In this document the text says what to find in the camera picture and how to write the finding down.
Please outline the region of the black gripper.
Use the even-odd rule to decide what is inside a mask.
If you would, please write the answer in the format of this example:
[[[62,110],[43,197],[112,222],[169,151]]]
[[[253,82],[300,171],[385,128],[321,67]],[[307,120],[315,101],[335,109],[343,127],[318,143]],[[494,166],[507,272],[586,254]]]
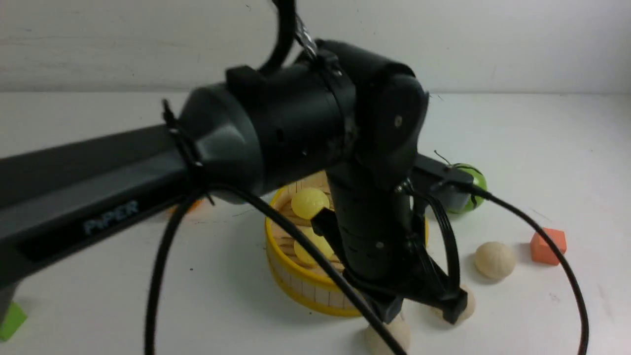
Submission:
[[[380,175],[358,163],[327,169],[334,210],[324,209],[311,222],[344,265],[345,280],[381,322],[395,321],[409,299],[441,309],[443,320],[455,325],[467,307],[455,232],[442,203],[414,191],[411,170],[383,185]],[[435,213],[442,232],[446,271],[424,245],[426,207]]]

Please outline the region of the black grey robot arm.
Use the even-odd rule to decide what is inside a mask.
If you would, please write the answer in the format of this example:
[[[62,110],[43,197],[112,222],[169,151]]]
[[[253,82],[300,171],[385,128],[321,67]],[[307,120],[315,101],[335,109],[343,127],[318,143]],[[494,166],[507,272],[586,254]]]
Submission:
[[[417,153],[429,104],[406,65],[334,41],[318,41],[264,77],[250,67],[196,88],[165,124],[1,160],[1,288],[185,200],[212,193],[241,203],[325,171],[334,211],[322,232],[344,277],[381,321],[403,299],[442,310],[455,323],[467,305],[455,239],[449,271],[421,248],[424,207],[460,171]]]

